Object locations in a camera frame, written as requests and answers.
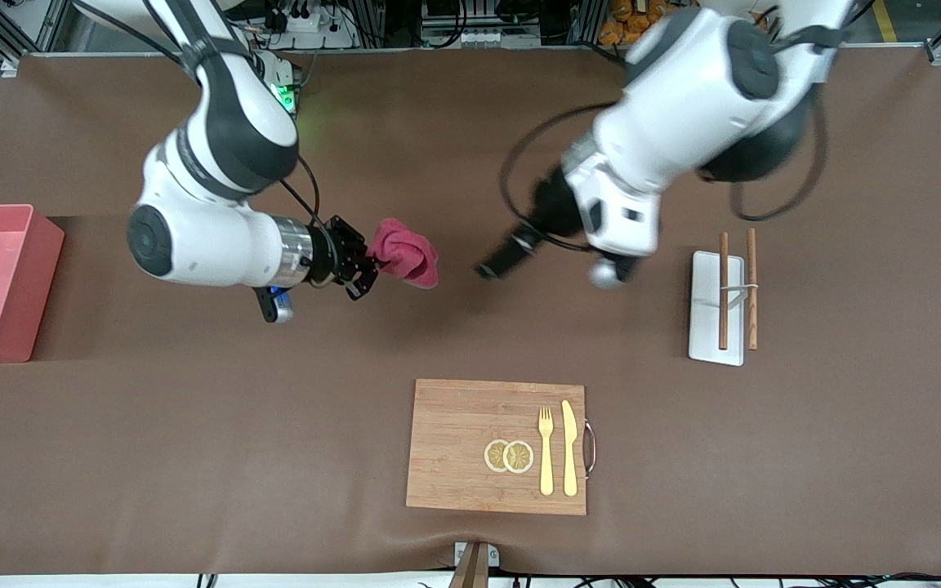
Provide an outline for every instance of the brown table surface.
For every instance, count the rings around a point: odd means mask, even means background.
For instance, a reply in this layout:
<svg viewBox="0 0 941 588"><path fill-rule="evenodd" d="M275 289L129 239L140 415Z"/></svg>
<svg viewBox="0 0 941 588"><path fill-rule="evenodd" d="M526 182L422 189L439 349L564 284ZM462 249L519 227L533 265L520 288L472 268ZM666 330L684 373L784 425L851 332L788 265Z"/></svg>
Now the brown table surface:
<svg viewBox="0 0 941 588"><path fill-rule="evenodd" d="M841 55L825 175L758 229L743 368L686 358L692 251L721 230L746 248L727 187L677 181L623 290L554 248L505 282L471 273L511 226L512 142L620 81L589 51L321 57L299 127L323 211L367 234L400 217L441 284L385 276L356 304L303 287L273 327L245 287L158 282L124 245L193 83L162 59L23 60L0 82L0 202L67 239L36 358L0 366L0 573L380 572L466 539L515 572L941 573L941 68ZM531 149L518 190L586 124ZM786 198L810 149L751 205ZM280 189L255 206L300 215ZM586 385L587 517L404 506L416 377Z"/></svg>

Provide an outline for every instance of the red cloth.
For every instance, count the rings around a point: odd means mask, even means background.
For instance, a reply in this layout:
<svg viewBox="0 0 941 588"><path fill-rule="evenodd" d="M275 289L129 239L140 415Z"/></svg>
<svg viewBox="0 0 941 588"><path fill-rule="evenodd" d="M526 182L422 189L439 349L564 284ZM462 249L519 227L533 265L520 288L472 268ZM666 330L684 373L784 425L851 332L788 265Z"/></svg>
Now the red cloth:
<svg viewBox="0 0 941 588"><path fill-rule="evenodd" d="M369 245L369 256L380 261L380 271L399 276L415 287L428 290L438 284L437 250L401 220L381 220Z"/></svg>

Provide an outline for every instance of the golden fork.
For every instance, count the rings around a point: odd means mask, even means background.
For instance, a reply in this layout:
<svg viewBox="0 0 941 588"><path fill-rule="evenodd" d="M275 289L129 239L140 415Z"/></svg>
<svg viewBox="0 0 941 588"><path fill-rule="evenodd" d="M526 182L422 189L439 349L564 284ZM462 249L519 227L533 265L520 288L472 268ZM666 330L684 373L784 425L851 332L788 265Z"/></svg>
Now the golden fork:
<svg viewBox="0 0 941 588"><path fill-rule="evenodd" d="M539 465L539 492L554 494L554 468L550 465L550 435L554 432L554 417L549 408L539 409L539 436L542 438L542 463Z"/></svg>

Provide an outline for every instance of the wooden chopstick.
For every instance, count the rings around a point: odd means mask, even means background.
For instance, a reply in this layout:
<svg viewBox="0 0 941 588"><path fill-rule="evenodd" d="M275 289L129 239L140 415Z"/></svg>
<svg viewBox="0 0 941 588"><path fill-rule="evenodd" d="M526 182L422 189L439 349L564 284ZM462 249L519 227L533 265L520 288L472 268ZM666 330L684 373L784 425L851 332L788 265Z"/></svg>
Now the wooden chopstick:
<svg viewBox="0 0 941 588"><path fill-rule="evenodd" d="M717 349L729 348L729 234L722 232L720 237L721 255L721 290L720 290L720 322L717 325Z"/></svg>
<svg viewBox="0 0 941 588"><path fill-rule="evenodd" d="M757 234L747 229L747 283L755 284L747 290L747 349L757 350Z"/></svg>

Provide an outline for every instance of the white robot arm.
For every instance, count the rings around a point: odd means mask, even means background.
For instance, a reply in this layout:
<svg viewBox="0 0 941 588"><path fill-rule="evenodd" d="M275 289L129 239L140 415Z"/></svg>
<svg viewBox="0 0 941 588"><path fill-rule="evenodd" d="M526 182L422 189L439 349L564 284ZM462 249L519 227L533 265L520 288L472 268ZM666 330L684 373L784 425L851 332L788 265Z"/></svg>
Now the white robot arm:
<svg viewBox="0 0 941 588"><path fill-rule="evenodd" d="M627 85L617 104L571 146L537 184L533 212L479 265L500 278L545 234L586 232L600 260L598 287L630 278L658 248L660 198L696 170L717 181L757 179L795 148L805 98L840 44L852 0L785 0L782 30L770 41L755 23L686 7L647 31L627 53Z"/></svg>
<svg viewBox="0 0 941 588"><path fill-rule="evenodd" d="M294 170L297 130L220 8L212 0L87 3L127 25L123 19L158 23L202 87L194 114L147 154L127 227L137 264L168 282L254 287L272 323L291 316L284 292L298 283L343 283L351 298L365 294L376 266L339 217L306 226L250 208L251 197Z"/></svg>

